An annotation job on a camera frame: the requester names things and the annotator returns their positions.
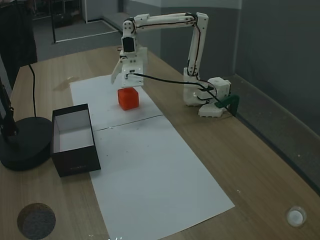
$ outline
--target black lamp base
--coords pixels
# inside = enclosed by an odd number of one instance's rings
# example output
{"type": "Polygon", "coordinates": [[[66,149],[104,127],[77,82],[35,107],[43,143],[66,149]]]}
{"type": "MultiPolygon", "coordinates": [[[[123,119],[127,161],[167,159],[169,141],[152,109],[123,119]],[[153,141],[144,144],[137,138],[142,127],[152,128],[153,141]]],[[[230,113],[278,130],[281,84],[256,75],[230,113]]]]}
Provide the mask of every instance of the black lamp base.
{"type": "Polygon", "coordinates": [[[50,158],[52,123],[43,117],[28,117],[16,122],[17,136],[8,142],[0,136],[0,161],[8,169],[24,171],[50,158]]]}

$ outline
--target wooden table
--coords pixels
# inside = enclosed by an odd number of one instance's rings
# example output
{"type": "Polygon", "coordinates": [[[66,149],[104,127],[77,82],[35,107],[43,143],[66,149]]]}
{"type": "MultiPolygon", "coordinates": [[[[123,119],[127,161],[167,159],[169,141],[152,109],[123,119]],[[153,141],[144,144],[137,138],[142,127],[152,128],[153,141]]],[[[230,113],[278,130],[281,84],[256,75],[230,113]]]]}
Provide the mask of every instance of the wooden table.
{"type": "MultiPolygon", "coordinates": [[[[69,83],[111,74],[118,58],[116,47],[105,47],[34,64],[38,116],[51,119],[52,110],[72,106],[69,83]]],[[[148,73],[182,80],[153,54],[148,73]]],[[[146,79],[144,89],[235,204],[166,240],[320,239],[320,198],[240,121],[198,117],[197,107],[185,106],[181,85],[146,79]],[[286,222],[286,212],[295,205],[307,213],[301,228],[286,222]]],[[[32,74],[27,67],[20,69],[11,101],[16,120],[33,115],[32,74]]],[[[51,159],[24,172],[0,165],[0,239],[25,239],[17,216],[32,203],[44,203],[55,212],[56,226],[48,240],[108,239],[88,173],[60,178],[51,159]]]]}

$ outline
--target wall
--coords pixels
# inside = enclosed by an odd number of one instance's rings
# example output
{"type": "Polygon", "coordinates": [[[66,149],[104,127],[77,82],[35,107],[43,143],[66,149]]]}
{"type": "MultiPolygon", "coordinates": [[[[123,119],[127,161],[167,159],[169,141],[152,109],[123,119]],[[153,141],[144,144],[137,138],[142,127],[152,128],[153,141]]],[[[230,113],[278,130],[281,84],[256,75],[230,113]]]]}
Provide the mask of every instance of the wall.
{"type": "MultiPolygon", "coordinates": [[[[201,78],[229,76],[235,73],[234,59],[240,0],[131,0],[129,14],[150,15],[202,12],[209,16],[201,78]]],[[[139,41],[164,61],[183,72],[188,61],[192,28],[162,29],[143,33],[139,41]]]]}
{"type": "MultiPolygon", "coordinates": [[[[139,1],[128,1],[126,11],[130,15],[130,17],[135,17],[139,14],[150,14],[151,16],[161,15],[160,7],[139,1]]],[[[161,30],[152,30],[139,33],[138,42],[142,46],[148,47],[149,51],[153,52],[158,57],[161,56],[161,30]]]]}
{"type": "Polygon", "coordinates": [[[100,19],[103,14],[118,12],[118,0],[86,0],[87,20],[100,19]]]}
{"type": "Polygon", "coordinates": [[[319,9],[319,0],[243,0],[236,73],[320,135],[319,9]]]}

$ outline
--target white round knob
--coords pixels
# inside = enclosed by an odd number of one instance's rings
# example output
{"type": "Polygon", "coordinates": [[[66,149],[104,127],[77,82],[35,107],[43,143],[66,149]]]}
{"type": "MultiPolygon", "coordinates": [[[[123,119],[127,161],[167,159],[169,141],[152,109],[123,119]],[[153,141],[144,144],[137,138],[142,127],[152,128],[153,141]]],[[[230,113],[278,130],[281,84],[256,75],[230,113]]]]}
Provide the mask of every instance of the white round knob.
{"type": "Polygon", "coordinates": [[[287,215],[286,220],[292,227],[300,227],[307,219],[306,211],[300,206],[292,207],[287,215]]]}

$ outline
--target desk lamp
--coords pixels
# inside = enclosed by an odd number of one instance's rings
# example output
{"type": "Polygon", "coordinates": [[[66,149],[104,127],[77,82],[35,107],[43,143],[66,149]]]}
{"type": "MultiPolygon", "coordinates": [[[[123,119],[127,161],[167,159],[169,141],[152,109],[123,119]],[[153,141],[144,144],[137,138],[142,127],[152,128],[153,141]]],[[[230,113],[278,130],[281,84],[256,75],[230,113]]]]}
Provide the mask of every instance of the desk lamp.
{"type": "Polygon", "coordinates": [[[14,109],[11,107],[10,99],[1,78],[0,100],[4,109],[3,113],[0,112],[1,163],[8,169],[24,171],[48,160],[52,139],[51,121],[34,116],[15,122],[14,109]]]}

